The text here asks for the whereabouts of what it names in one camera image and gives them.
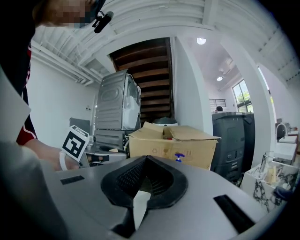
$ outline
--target red shirt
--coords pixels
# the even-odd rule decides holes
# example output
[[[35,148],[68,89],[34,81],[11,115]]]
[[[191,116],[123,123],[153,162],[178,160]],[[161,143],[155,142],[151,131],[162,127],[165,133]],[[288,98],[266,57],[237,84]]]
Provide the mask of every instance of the red shirt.
[[[26,77],[26,82],[25,86],[22,92],[22,98],[23,100],[28,104],[28,96],[27,96],[27,89],[26,89],[26,84],[28,83],[28,80],[30,78],[30,59],[31,59],[31,45],[29,44],[28,50],[27,50],[27,55],[29,57],[29,65],[28,65],[28,71],[27,71],[27,77]],[[37,138],[34,127],[32,125],[30,116],[26,119],[19,136],[17,138],[17,143],[19,145],[24,145],[28,141]]]

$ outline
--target ceiling light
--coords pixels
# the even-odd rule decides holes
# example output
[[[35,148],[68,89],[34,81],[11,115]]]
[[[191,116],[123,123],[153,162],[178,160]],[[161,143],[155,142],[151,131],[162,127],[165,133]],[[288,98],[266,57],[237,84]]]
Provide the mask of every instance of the ceiling light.
[[[205,38],[201,38],[201,37],[197,38],[197,44],[203,45],[205,43],[206,43],[206,39]]]

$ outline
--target person in background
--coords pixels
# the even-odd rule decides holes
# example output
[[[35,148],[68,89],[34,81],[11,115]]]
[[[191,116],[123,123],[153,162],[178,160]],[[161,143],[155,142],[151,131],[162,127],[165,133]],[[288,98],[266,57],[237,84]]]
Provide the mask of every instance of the person in background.
[[[97,1],[100,8],[105,0]],[[90,12],[96,0],[26,0],[1,1],[1,67],[15,90],[28,104],[26,84],[30,78],[30,42],[40,26],[74,26],[92,21]],[[61,170],[58,148],[40,142],[30,116],[24,123],[17,143],[32,149],[40,159]],[[66,156],[67,169],[78,168],[77,162]]]
[[[221,106],[217,106],[216,112],[222,112],[222,111],[223,111],[223,108]]]

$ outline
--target black slot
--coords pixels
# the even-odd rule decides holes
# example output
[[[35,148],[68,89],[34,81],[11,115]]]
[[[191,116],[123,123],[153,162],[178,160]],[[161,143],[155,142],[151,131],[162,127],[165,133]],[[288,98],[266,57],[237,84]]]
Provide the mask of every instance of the black slot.
[[[227,195],[214,197],[214,200],[239,234],[254,225],[254,222]]]
[[[79,176],[75,176],[75,177],[71,177],[71,178],[64,178],[64,179],[61,179],[60,181],[61,181],[62,185],[66,185],[69,183],[81,181],[83,179],[84,179],[84,177],[79,175]]]
[[[237,172],[238,171],[238,166],[237,165],[235,165],[236,166],[236,168],[235,169],[232,169],[230,172]]]

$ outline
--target white wristband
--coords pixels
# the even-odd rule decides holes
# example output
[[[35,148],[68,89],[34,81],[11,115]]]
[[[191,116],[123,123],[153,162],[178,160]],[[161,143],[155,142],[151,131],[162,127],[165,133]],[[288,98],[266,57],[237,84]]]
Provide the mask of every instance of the white wristband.
[[[66,153],[61,151],[60,152],[60,167],[63,171],[67,171],[66,161],[65,161]]]

